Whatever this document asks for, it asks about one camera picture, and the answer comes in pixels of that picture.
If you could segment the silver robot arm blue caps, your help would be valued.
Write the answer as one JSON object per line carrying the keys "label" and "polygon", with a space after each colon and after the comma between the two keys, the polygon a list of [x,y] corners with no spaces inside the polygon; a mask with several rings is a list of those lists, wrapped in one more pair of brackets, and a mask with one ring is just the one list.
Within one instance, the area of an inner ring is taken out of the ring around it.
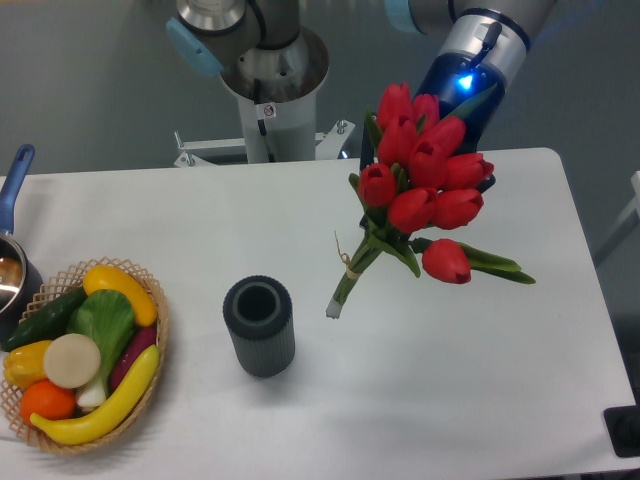
{"label": "silver robot arm blue caps", "polygon": [[179,1],[166,33],[193,70],[221,80],[238,104],[251,163],[332,159],[352,125],[318,137],[316,95],[332,56],[375,69],[405,37],[443,44],[420,91],[464,116],[474,151],[552,10],[549,1]]}

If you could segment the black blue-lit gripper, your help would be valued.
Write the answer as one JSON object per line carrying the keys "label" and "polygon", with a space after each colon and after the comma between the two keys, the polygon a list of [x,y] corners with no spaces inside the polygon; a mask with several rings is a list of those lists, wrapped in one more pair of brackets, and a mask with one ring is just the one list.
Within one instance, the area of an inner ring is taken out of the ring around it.
{"label": "black blue-lit gripper", "polygon": [[[438,56],[417,89],[416,95],[434,95],[439,101],[440,117],[458,114],[466,125],[460,150],[476,150],[482,134],[505,95],[505,82],[499,73],[458,53]],[[375,162],[370,135],[362,134],[359,170]],[[494,174],[483,179],[476,190],[484,195],[496,184]]]}

